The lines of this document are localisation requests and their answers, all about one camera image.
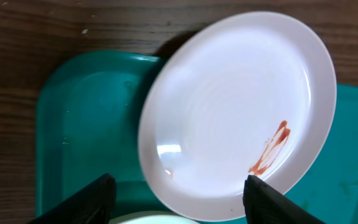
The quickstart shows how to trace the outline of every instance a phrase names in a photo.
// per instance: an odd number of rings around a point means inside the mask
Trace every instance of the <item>sauce residue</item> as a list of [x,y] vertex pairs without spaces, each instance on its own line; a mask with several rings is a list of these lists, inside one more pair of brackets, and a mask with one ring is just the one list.
[[[255,175],[263,174],[273,164],[274,160],[277,158],[277,156],[283,149],[285,143],[287,143],[290,133],[291,130],[287,128],[287,121],[282,121],[276,133],[274,134],[273,138],[265,142],[266,148],[264,150],[264,153],[262,153],[256,164],[253,165],[251,168],[249,168],[248,173],[253,172]],[[281,145],[281,147],[277,155],[270,162],[270,164],[266,164],[269,161],[269,159],[272,157],[273,153],[277,150],[277,146],[279,145]]]

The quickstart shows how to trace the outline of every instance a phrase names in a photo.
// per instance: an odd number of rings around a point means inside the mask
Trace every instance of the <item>teal surface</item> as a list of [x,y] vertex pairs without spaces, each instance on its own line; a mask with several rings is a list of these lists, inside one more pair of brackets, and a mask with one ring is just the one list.
[[[37,105],[37,216],[107,172],[117,180],[114,217],[167,210],[137,158],[140,111],[162,65],[157,57],[99,51],[51,76]],[[326,144],[286,196],[326,223],[358,223],[358,88],[337,90]]]

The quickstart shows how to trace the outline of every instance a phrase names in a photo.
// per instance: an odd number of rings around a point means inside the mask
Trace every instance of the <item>green tray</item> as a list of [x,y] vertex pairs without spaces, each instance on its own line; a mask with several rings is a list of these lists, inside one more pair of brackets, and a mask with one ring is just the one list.
[[[140,112],[163,64],[105,50],[79,55],[50,77],[37,105],[37,216],[107,172],[117,180],[114,217],[168,210],[146,184],[137,158]],[[286,196],[326,223],[358,223],[358,88],[337,90],[326,144]]]

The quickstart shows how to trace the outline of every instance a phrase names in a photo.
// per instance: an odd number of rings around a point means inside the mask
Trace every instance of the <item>teal tray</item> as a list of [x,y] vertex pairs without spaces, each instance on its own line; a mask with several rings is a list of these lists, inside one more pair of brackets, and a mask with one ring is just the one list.
[[[107,172],[117,180],[114,217],[168,210],[146,184],[137,158],[140,112],[163,64],[105,50],[79,55],[50,77],[37,105],[37,216]],[[326,144],[286,196],[326,223],[358,223],[358,88],[337,90]]]

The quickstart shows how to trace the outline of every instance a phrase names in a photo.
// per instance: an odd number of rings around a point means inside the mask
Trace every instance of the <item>wood grain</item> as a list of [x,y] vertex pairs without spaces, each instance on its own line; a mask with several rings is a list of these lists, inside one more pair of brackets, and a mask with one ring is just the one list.
[[338,82],[358,86],[358,1],[0,0],[0,223],[34,217],[35,104],[57,66],[99,49],[169,57],[207,25],[256,10],[308,24],[326,43]]

